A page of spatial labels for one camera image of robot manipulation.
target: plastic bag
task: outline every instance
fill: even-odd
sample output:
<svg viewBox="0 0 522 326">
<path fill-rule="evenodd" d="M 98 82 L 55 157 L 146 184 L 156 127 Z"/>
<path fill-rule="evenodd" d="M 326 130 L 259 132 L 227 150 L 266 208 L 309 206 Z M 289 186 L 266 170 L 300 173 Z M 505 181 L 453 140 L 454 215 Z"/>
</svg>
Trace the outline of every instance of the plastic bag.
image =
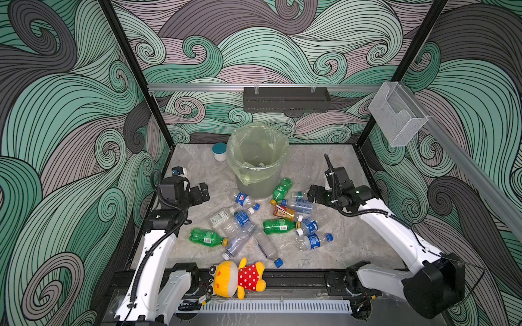
<svg viewBox="0 0 522 326">
<path fill-rule="evenodd" d="M 227 162 L 238 179 L 249 185 L 279 173 L 287 149 L 288 137 L 268 125 L 253 123 L 232 132 Z"/>
</svg>

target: wall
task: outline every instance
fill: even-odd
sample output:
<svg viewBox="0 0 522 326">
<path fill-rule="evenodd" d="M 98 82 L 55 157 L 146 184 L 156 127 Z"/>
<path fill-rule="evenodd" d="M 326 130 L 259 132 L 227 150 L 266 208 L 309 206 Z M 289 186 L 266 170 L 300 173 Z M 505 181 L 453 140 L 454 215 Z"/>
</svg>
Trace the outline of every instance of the wall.
<svg viewBox="0 0 522 326">
<path fill-rule="evenodd" d="M 522 3 L 447 9 L 403 82 L 522 209 Z M 425 129 L 405 148 L 391 148 L 376 127 L 364 153 L 392 210 L 419 223 L 420 234 L 441 249 L 487 268 L 472 298 L 450 309 L 456 324 L 520 325 L 522 245 L 466 171 Z M 468 291 L 480 271 L 467 271 Z"/>
<path fill-rule="evenodd" d="M 431 1 L 114 0 L 149 83 L 390 80 Z M 178 143 L 213 143 L 250 122 L 291 143 L 355 143 L 373 94 L 332 94 L 328 113 L 245 113 L 239 92 L 159 92 Z"/>
<path fill-rule="evenodd" d="M 3 1 L 0 42 L 1 324 L 93 324 L 168 148 L 96 0 Z"/>
</svg>

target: yellow plush toy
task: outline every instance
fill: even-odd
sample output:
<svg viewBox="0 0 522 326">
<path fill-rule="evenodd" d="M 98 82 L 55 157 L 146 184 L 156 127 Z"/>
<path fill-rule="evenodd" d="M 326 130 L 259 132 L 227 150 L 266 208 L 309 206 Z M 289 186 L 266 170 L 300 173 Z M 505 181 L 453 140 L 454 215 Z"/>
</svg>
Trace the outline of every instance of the yellow plush toy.
<svg viewBox="0 0 522 326">
<path fill-rule="evenodd" d="M 265 264 L 260 261 L 247 266 L 246 258 L 241 259 L 239 268 L 230 260 L 217 266 L 212 265 L 208 271 L 214 280 L 207 287 L 207 292 L 230 298 L 237 289 L 239 300 L 243 300 L 245 289 L 258 292 L 266 289 L 266 282 L 262 278 L 264 270 Z"/>
</svg>

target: marble floor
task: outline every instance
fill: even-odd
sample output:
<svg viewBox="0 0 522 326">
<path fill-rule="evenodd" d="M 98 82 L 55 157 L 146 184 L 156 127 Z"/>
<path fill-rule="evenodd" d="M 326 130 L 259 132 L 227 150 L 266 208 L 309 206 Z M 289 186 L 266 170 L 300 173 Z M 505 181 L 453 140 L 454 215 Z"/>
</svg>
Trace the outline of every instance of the marble floor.
<svg viewBox="0 0 522 326">
<path fill-rule="evenodd" d="M 212 145 L 181 144 L 177 145 L 167 169 L 166 177 L 172 175 L 171 169 L 183 166 L 188 169 L 188 179 L 192 185 L 206 182 L 210 200 L 189 209 L 191 225 L 182 226 L 178 240 L 172 249 L 167 267 L 177 262 L 196 262 L 200 268 L 219 264 L 223 261 L 223 247 L 205 247 L 188 240 L 190 231 L 195 227 L 209 229 L 208 218 L 221 208 L 233 203 L 231 194 L 236 191 L 234 173 L 227 162 L 217 162 L 213 158 Z M 307 191 L 310 184 L 323 185 L 326 162 L 323 154 L 327 153 L 334 167 L 344 166 L 355 186 L 368 182 L 363 173 L 352 145 L 290 145 L 288 159 L 281 170 L 281 178 L 289 177 L 294 182 L 291 191 Z M 265 219 L 273 219 L 269 199 L 258 200 L 260 210 L 252 221 L 262 225 Z M 326 216 L 328 223 L 320 228 L 322 232 L 332 233 L 334 241 L 327 246 L 309 251 L 298 251 L 297 235 L 290 231 L 285 234 L 269 235 L 279 248 L 284 265 L 281 268 L 346 268 L 361 260 L 388 268 L 403 268 L 399 255 L 382 237 L 359 218 L 347 218 L 334 209 L 319 206 L 317 213 Z M 138 249 L 132 268 L 136 268 L 141 246 Z M 236 263 L 246 257 L 248 262 L 262 261 L 267 268 L 275 268 L 271 261 L 263 256 L 251 239 L 241 251 Z"/>
</svg>

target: red polka dot dress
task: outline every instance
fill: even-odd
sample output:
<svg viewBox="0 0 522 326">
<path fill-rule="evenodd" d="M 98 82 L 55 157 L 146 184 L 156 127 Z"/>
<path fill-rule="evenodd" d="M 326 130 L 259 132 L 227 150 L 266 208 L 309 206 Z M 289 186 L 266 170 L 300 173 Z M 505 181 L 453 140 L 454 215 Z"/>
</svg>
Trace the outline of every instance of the red polka dot dress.
<svg viewBox="0 0 522 326">
<path fill-rule="evenodd" d="M 249 265 L 239 269 L 238 285 L 247 290 L 256 290 L 259 273 L 256 265 Z"/>
</svg>

